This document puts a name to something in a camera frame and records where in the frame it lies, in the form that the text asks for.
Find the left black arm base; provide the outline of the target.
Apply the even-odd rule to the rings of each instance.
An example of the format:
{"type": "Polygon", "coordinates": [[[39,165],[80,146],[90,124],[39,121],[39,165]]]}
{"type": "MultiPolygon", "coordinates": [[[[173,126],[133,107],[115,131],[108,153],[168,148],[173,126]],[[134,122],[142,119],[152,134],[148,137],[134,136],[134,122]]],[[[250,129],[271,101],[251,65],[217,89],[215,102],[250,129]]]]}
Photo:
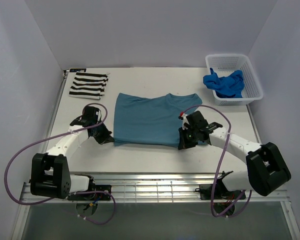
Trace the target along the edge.
{"type": "Polygon", "coordinates": [[[94,185],[93,187],[87,190],[88,192],[92,192],[90,194],[71,194],[67,197],[69,201],[109,201],[111,197],[106,193],[112,192],[112,186],[110,184],[101,184],[94,185]]]}

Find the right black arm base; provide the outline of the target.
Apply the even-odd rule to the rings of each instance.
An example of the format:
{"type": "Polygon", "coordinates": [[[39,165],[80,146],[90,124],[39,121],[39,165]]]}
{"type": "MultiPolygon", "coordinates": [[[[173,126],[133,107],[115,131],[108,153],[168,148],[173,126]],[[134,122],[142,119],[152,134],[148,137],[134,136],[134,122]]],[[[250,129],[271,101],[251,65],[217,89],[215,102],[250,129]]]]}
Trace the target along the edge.
{"type": "MultiPolygon", "coordinates": [[[[212,184],[200,184],[199,187],[195,188],[195,192],[199,193],[201,200],[210,200],[212,196],[212,184]]],[[[228,191],[226,188],[221,189],[218,185],[214,190],[215,200],[235,200],[242,193],[240,190],[228,191]]]]}

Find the light blue tank top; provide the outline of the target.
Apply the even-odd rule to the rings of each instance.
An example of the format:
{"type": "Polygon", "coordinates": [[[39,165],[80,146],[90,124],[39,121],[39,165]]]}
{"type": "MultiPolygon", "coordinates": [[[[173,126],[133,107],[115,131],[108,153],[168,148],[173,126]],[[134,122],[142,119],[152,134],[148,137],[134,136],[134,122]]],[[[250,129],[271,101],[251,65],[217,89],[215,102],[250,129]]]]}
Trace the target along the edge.
{"type": "Polygon", "coordinates": [[[176,148],[179,145],[179,128],[182,126],[180,113],[202,103],[196,93],[184,96],[168,93],[156,98],[120,93],[114,110],[114,145],[142,144],[176,148]]]}

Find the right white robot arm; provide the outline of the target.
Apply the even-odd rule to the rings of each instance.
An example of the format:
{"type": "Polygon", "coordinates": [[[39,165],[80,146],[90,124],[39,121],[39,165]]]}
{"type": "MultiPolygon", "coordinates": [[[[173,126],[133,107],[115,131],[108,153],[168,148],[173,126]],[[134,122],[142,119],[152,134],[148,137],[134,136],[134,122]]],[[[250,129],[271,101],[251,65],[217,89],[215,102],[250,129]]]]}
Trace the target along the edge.
{"type": "Polygon", "coordinates": [[[252,142],[215,124],[203,129],[181,127],[178,131],[180,150],[204,142],[220,149],[226,148],[226,152],[245,163],[246,170],[232,170],[217,178],[215,191],[222,199],[227,199],[234,191],[244,190],[253,190],[266,197],[292,178],[279,148],[272,142],[252,142]]]}

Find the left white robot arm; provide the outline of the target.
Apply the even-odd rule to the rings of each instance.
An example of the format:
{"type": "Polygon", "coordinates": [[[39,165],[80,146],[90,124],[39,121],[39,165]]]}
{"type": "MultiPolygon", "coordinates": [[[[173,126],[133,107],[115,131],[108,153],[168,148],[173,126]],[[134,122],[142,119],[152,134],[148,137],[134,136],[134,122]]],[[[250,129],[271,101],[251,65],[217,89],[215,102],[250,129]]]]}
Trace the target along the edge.
{"type": "Polygon", "coordinates": [[[35,196],[65,199],[70,194],[79,193],[85,200],[96,195],[96,187],[88,175],[70,174],[68,160],[89,138],[100,145],[114,142],[112,132],[105,124],[94,128],[83,128],[72,123],[64,135],[45,153],[37,153],[32,158],[30,192],[35,196]]]}

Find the black white striped tank top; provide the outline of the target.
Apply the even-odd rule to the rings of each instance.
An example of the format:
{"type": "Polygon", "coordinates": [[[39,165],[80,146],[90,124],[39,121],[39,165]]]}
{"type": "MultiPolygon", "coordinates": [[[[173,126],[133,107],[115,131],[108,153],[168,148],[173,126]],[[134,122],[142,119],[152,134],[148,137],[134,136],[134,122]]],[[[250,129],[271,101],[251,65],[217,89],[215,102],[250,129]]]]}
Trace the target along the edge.
{"type": "Polygon", "coordinates": [[[72,98],[100,100],[105,95],[109,74],[76,72],[68,95],[72,98]]]}

